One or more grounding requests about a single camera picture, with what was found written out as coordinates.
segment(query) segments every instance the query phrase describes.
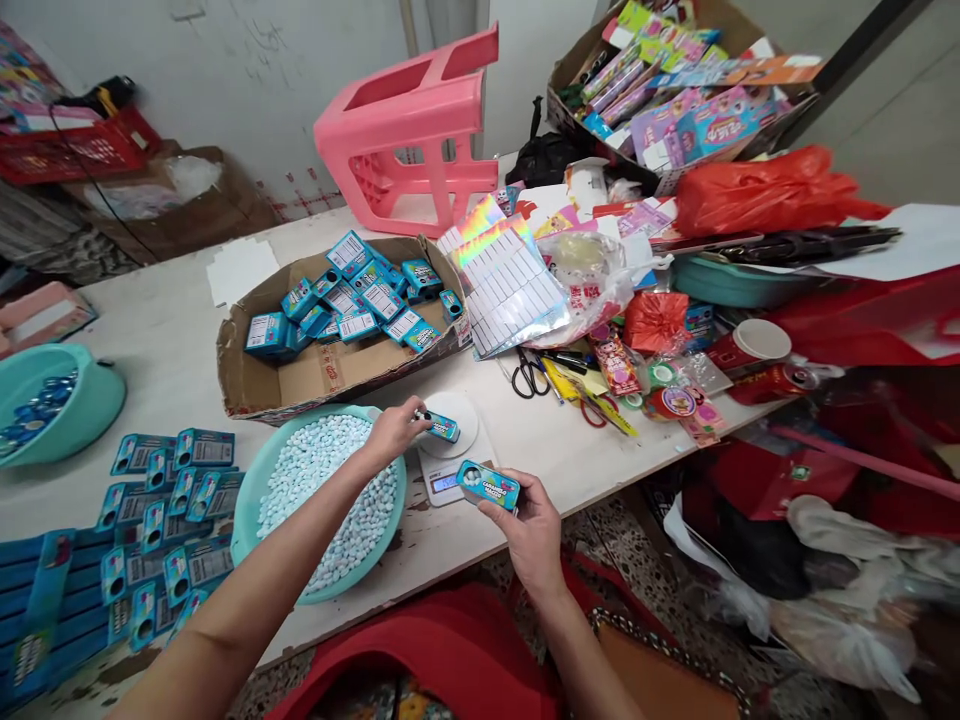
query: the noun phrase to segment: pink plastic stool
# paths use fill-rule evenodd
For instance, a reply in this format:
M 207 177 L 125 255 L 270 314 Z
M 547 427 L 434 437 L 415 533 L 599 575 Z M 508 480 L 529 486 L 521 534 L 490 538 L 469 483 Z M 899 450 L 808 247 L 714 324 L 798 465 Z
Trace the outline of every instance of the pink plastic stool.
M 497 161 L 474 160 L 470 136 L 483 129 L 482 68 L 497 59 L 499 42 L 494 25 L 348 85 L 324 110 L 313 126 L 317 151 L 364 226 L 438 238 L 471 194 L 496 189 Z M 457 155 L 444 161 L 448 139 Z M 397 158 L 411 146 L 423 163 Z M 414 194 L 433 195 L 435 224 L 391 217 L 400 196 Z

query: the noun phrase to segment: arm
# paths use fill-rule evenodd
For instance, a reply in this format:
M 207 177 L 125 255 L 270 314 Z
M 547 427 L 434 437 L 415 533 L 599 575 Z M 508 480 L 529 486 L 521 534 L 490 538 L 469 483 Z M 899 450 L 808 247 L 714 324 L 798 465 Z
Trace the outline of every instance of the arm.
M 363 488 L 430 426 L 412 397 L 224 580 L 111 718 L 222 718 L 293 608 Z
M 537 610 L 540 626 L 574 714 L 582 718 L 643 720 L 603 654 L 590 623 L 567 589 L 560 568 L 560 514 L 539 478 L 500 470 L 523 487 L 520 514 L 483 501 L 480 512 L 507 537 L 513 568 Z

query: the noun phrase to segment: red bag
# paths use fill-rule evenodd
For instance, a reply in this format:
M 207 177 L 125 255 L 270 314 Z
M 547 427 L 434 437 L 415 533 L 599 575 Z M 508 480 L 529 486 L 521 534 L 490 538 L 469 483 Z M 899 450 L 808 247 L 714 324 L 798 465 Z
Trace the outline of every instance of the red bag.
M 677 189 L 677 229 L 686 237 L 836 227 L 880 220 L 891 208 L 855 197 L 849 175 L 831 173 L 830 151 L 811 145 L 765 162 L 694 168 Z

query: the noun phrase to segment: forearm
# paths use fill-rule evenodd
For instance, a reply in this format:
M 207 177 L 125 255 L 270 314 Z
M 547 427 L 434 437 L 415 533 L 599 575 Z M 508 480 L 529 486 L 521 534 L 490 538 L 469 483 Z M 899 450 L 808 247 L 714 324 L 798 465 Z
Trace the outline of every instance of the forearm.
M 227 577 L 114 715 L 222 717 L 380 469 L 354 453 Z
M 534 605 L 574 715 L 643 720 L 573 596 L 564 589 Z

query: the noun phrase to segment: digital scale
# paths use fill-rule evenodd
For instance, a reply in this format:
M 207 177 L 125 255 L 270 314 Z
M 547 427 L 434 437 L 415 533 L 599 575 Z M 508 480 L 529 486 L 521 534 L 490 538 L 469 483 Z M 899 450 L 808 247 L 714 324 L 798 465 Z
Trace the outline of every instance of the digital scale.
M 429 433 L 423 433 L 417 443 L 427 496 L 431 505 L 441 507 L 463 499 L 463 491 L 457 487 L 457 470 L 464 460 L 495 467 L 497 458 L 480 414 L 465 393 L 439 392 L 426 398 L 424 405 L 460 428 L 460 438 L 455 443 Z

